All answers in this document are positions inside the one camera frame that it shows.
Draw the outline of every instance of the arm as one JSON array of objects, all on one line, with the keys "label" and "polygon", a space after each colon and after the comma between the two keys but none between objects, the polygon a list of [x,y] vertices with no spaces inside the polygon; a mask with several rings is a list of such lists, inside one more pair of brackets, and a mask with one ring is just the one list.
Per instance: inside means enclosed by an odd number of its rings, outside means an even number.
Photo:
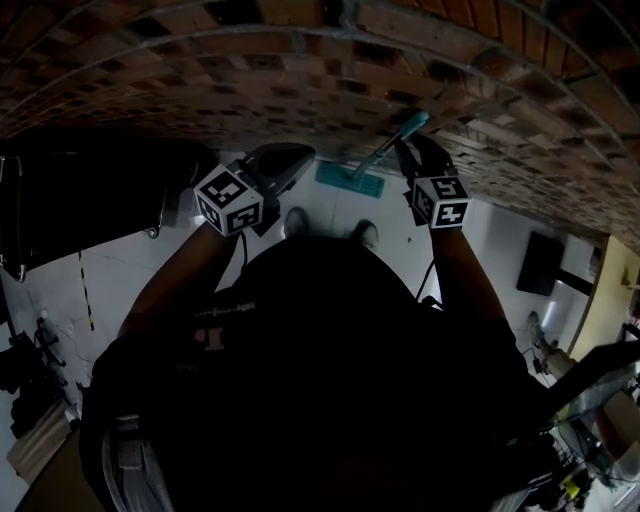
[{"label": "arm", "polygon": [[130,330],[157,328],[184,311],[200,287],[214,290],[233,256],[237,239],[224,238],[206,222],[200,226],[140,292],[119,336]]},{"label": "arm", "polygon": [[444,306],[470,320],[504,318],[498,296],[459,228],[431,231]]}]

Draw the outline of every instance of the mop handle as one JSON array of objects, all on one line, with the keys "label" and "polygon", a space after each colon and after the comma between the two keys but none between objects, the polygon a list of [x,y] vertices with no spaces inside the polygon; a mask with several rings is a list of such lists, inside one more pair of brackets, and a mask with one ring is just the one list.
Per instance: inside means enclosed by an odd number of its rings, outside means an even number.
[{"label": "mop handle", "polygon": [[380,160],[382,160],[398,140],[406,140],[410,135],[422,128],[428,120],[429,114],[424,111],[420,111],[417,114],[411,116],[411,118],[406,123],[398,128],[398,131],[396,131],[396,133],[394,133],[371,155],[365,157],[365,159],[360,162],[360,165],[356,168],[355,171],[353,171],[353,181],[361,181],[365,171],[372,165],[375,165]]}]

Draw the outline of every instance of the person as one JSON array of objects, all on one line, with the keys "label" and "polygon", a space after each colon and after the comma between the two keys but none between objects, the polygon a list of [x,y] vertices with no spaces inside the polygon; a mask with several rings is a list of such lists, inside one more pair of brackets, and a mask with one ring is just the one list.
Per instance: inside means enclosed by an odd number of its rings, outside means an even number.
[{"label": "person", "polygon": [[[577,364],[566,352],[547,342],[535,311],[529,315],[527,328],[530,347],[545,372],[560,379]],[[640,409],[635,401],[624,391],[618,391],[603,407],[581,421],[602,441],[609,454],[613,464],[608,477],[613,483],[637,481],[640,477]]]},{"label": "person", "polygon": [[541,386],[462,230],[430,235],[439,311],[365,247],[371,223],[308,236],[300,212],[217,293],[238,236],[205,223],[136,299],[84,398],[83,470],[106,511],[496,498],[500,434]]}]

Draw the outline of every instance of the equipment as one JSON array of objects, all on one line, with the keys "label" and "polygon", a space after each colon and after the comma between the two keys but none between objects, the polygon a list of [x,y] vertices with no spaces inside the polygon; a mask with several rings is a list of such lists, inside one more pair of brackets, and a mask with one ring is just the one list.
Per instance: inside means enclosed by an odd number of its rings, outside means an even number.
[{"label": "equipment", "polygon": [[322,162],[316,172],[316,181],[324,183],[325,185],[380,198],[382,196],[382,189],[384,188],[384,179],[378,176],[367,175],[365,172],[370,167],[380,163],[396,142],[406,140],[422,128],[428,120],[429,114],[427,112],[414,114],[396,133],[371,155],[366,157],[354,171],[329,162]]},{"label": "equipment", "polygon": [[314,156],[310,146],[285,142],[218,165],[195,187],[200,213],[224,236],[248,227],[262,236],[280,218],[277,198],[293,188]]},{"label": "equipment", "polygon": [[420,153],[421,164],[405,142],[398,141],[395,147],[400,169],[411,189],[405,198],[416,226],[462,226],[471,199],[456,176],[449,153],[423,135],[414,134],[410,140]]},{"label": "equipment", "polygon": [[462,226],[471,200],[455,176],[419,178],[413,187],[411,207],[427,221],[429,227]]}]

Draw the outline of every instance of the wall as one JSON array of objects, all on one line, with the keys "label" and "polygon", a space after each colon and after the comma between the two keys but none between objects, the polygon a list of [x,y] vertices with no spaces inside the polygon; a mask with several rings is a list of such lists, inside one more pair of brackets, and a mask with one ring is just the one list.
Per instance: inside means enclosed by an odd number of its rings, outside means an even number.
[{"label": "wall", "polygon": [[522,350],[528,347],[527,317],[536,311],[544,322],[549,341],[557,339],[561,348],[568,348],[582,318],[587,296],[556,282],[551,296],[543,297],[517,290],[516,283],[532,232],[563,241],[565,252],[561,267],[591,281],[593,277],[586,269],[593,245],[504,208],[479,201],[476,204],[465,232],[498,294],[519,347]]},{"label": "wall", "polygon": [[[9,336],[7,324],[0,325],[0,351],[9,348]],[[18,392],[10,395],[0,391],[0,510],[3,512],[14,510],[28,488],[7,461],[7,453],[16,441],[10,428],[13,423],[11,404],[18,396]]]},{"label": "wall", "polygon": [[5,4],[4,138],[111,127],[345,160],[423,109],[475,193],[640,249],[637,2]]}]

